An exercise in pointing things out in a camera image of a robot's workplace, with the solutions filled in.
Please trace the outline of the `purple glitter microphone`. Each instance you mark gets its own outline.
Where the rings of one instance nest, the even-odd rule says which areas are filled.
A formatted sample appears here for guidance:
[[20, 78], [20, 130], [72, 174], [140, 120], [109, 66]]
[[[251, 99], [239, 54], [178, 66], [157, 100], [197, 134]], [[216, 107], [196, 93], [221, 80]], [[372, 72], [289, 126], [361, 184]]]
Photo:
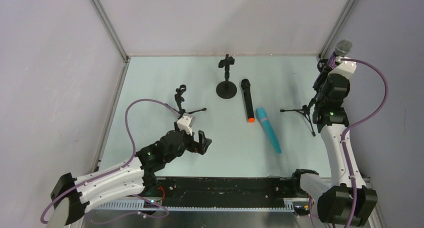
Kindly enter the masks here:
[[348, 39], [342, 39], [340, 40], [334, 49], [334, 52], [330, 55], [327, 66], [330, 68], [336, 67], [336, 58], [337, 57], [345, 57], [352, 49], [353, 43]]

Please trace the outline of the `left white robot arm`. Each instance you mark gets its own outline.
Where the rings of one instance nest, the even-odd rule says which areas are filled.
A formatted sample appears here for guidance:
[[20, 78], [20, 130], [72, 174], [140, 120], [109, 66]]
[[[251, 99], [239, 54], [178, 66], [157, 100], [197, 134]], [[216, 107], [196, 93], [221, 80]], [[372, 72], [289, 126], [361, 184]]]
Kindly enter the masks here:
[[73, 177], [62, 175], [50, 196], [57, 208], [67, 198], [68, 214], [62, 219], [70, 225], [98, 206], [130, 195], [152, 195], [158, 189], [156, 172], [165, 168], [185, 151], [204, 155], [210, 138], [198, 132], [199, 141], [184, 131], [171, 130], [158, 141], [135, 153], [133, 159], [124, 161], [103, 171]]

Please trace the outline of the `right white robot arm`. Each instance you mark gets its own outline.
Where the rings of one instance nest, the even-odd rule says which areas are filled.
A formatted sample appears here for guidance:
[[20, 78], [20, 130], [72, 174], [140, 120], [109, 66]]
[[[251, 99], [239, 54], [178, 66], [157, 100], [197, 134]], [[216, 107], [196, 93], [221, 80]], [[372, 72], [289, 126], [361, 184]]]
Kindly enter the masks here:
[[322, 223], [363, 227], [374, 210], [378, 196], [367, 188], [357, 167], [349, 134], [349, 120], [342, 107], [350, 92], [353, 71], [323, 70], [313, 88], [312, 122], [322, 138], [330, 165], [331, 184], [314, 170], [297, 169], [297, 186], [315, 201]]

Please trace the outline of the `black shock mount tripod stand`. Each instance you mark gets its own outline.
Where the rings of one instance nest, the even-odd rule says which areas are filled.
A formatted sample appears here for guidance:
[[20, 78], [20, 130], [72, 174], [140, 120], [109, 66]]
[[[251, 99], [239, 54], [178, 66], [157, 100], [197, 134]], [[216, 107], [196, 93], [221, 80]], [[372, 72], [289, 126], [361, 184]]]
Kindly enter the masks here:
[[316, 78], [316, 80], [315, 80], [315, 82], [312, 86], [312, 88], [316, 91], [316, 94], [310, 100], [310, 102], [308, 104], [303, 105], [300, 109], [280, 109], [281, 113], [296, 112], [296, 113], [301, 114], [308, 121], [310, 128], [311, 128], [311, 134], [312, 134], [313, 137], [316, 136], [316, 133], [314, 131], [313, 123], [312, 123], [312, 119], [311, 119], [311, 108], [316, 103], [318, 93], [319, 93], [322, 85], [324, 84], [324, 82], [325, 82], [325, 80], [328, 76], [328, 73], [331, 70], [331, 68], [327, 65], [328, 61], [329, 61], [329, 59], [321, 59], [317, 63], [317, 69], [320, 72], [320, 74], [318, 75], [318, 77]]

